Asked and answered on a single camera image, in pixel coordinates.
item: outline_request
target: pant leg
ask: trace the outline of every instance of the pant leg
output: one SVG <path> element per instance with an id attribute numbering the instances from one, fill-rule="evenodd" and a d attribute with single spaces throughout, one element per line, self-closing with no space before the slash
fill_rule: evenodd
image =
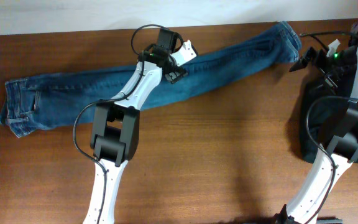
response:
<path id="1" fill-rule="evenodd" d="M 142 110 L 186 100 L 259 72 L 274 63 L 296 62 L 301 43 L 293 29 L 281 22 L 243 43 L 200 55 L 183 67 L 188 76 L 172 85 L 164 78 L 149 95 Z M 80 73 L 54 73 L 5 83 L 7 98 L 0 124 L 17 137 L 36 129 L 72 125 L 88 103 L 109 99 L 132 76 L 135 65 Z M 88 110 L 80 123 L 93 120 Z"/>

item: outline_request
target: jeans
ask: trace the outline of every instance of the jeans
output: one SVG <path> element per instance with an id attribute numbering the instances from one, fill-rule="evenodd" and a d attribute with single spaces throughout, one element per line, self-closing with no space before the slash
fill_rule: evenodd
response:
<path id="1" fill-rule="evenodd" d="M 206 55 L 183 66 L 188 76 L 172 85 L 164 77 L 146 99 L 142 110 L 163 106 L 206 93 L 261 71 L 274 63 L 296 62 L 301 42 L 295 31 L 280 22 L 243 43 Z M 79 73 L 53 73 L 10 80 L 5 83 L 6 100 L 0 124 L 17 137 L 37 129 L 72 125 L 88 103 L 110 99 L 135 71 L 135 65 Z M 93 120 L 94 109 L 80 123 Z"/>

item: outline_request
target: blue jeans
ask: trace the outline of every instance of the blue jeans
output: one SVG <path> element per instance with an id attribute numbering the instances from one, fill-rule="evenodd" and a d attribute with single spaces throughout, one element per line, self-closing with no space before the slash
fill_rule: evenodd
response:
<path id="1" fill-rule="evenodd" d="M 172 85 L 162 78 L 142 110 L 186 100 L 259 72 L 274 63 L 296 62 L 301 42 L 294 30 L 281 22 L 241 44 L 201 55 L 185 64 L 188 76 Z M 109 99 L 132 76 L 135 65 L 79 73 L 37 75 L 5 83 L 6 100 L 0 124 L 17 137 L 37 129 L 71 125 L 88 103 Z M 94 110 L 80 123 L 90 123 Z"/>

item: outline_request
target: white backdrop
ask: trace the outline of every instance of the white backdrop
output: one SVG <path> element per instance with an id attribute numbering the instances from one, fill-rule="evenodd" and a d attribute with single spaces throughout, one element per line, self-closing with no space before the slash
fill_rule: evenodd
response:
<path id="1" fill-rule="evenodd" d="M 358 0 L 0 0 L 0 34 L 358 17 Z"/>

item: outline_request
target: wood surface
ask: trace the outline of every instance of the wood surface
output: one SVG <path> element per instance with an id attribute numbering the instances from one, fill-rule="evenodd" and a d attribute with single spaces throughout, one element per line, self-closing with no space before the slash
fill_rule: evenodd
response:
<path id="1" fill-rule="evenodd" d="M 290 22 L 299 34 L 349 30 L 355 20 Z M 242 42 L 273 23 L 184 27 L 204 54 Z M 133 64 L 133 30 L 0 36 L 0 109 L 4 82 L 40 73 Z M 140 49 L 157 30 L 143 30 Z M 322 37 L 330 43 L 336 37 Z M 347 37 L 338 37 L 347 43 Z M 303 53 L 318 44 L 302 39 Z M 301 90 L 317 71 L 274 65 L 190 100 L 142 112 L 140 142 L 124 171 L 116 223 L 231 223 L 278 213 L 300 189 L 311 164 L 300 159 Z M 81 223 L 94 164 L 78 153 L 72 127 L 16 138 L 0 126 L 0 223 Z M 91 125 L 78 128 L 87 152 Z M 322 217 L 358 223 L 358 164 L 328 197 Z"/>

